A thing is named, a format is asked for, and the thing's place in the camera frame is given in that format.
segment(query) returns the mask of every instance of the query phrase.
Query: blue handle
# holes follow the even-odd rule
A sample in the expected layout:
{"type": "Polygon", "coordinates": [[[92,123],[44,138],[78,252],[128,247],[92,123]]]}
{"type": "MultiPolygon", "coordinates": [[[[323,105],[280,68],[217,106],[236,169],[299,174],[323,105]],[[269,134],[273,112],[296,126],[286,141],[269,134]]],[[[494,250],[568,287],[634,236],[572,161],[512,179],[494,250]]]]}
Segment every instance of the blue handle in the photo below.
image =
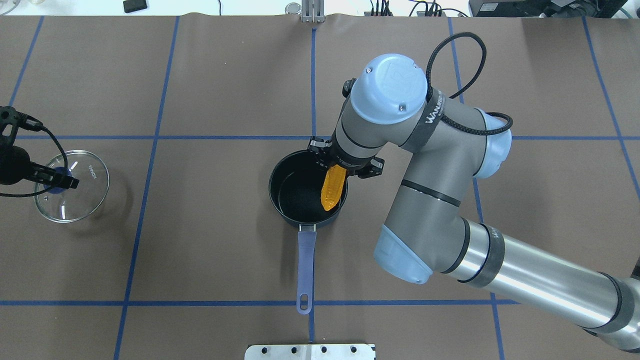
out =
{"type": "Polygon", "coordinates": [[[316,232],[298,232],[298,298],[296,308],[302,315],[309,314],[314,298],[314,252],[316,250],[316,232]],[[307,305],[302,304],[303,297],[307,305]]]}

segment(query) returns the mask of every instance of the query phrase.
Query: gray metal bracket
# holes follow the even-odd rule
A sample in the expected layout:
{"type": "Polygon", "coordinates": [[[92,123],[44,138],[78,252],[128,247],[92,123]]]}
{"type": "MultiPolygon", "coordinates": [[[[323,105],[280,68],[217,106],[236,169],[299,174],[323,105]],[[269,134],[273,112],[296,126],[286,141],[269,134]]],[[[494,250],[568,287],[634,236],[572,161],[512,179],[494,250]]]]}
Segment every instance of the gray metal bracket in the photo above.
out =
{"type": "Polygon", "coordinates": [[[302,0],[302,22],[324,22],[324,0],[302,0]]]}

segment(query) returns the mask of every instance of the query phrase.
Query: orange object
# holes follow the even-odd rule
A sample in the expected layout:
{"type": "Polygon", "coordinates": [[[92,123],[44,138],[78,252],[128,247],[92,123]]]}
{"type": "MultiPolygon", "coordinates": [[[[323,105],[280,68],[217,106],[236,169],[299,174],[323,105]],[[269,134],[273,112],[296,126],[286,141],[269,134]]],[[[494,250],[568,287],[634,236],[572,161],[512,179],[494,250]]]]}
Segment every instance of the orange object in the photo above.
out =
{"type": "Polygon", "coordinates": [[[347,169],[340,165],[334,165],[326,172],[320,194],[320,201],[325,211],[333,209],[340,202],[346,177],[347,169]]]}

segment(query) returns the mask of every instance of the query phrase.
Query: gray robotic arm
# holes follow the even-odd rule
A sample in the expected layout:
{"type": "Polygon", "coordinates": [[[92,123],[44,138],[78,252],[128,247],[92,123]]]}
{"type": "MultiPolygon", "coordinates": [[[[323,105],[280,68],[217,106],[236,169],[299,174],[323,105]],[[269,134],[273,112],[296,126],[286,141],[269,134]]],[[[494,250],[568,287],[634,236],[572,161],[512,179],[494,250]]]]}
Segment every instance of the gray robotic arm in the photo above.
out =
{"type": "Polygon", "coordinates": [[[640,352],[637,279],[588,270],[458,216],[472,178],[491,176],[508,155],[511,131],[482,135],[502,127],[501,120],[428,91],[422,70],[399,54],[377,57],[351,83],[328,142],[332,161],[352,172],[387,142],[413,153],[374,252],[380,266],[416,284],[434,271],[448,274],[640,352]]]}

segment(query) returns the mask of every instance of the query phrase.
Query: light blue joint cap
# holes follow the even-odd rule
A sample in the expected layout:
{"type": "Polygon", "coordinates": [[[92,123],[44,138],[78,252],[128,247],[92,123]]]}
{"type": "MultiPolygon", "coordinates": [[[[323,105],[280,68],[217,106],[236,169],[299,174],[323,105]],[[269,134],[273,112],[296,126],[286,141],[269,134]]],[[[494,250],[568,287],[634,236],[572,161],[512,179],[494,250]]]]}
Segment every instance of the light blue joint cap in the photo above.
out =
{"type": "Polygon", "coordinates": [[[373,258],[391,275],[414,284],[424,284],[433,274],[433,270],[386,225],[382,225],[373,258]]]}
{"type": "Polygon", "coordinates": [[[363,119],[391,125],[414,116],[427,96],[424,72],[410,58],[384,54],[371,60],[351,89],[351,105],[363,119]]]}
{"type": "MultiPolygon", "coordinates": [[[[487,130],[498,129],[504,126],[504,122],[478,109],[484,117],[484,124],[487,130]]],[[[474,177],[486,179],[494,175],[504,160],[507,160],[511,150],[511,130],[507,130],[497,135],[486,137],[486,150],[484,150],[484,160],[480,166],[480,170],[474,177]]]]}

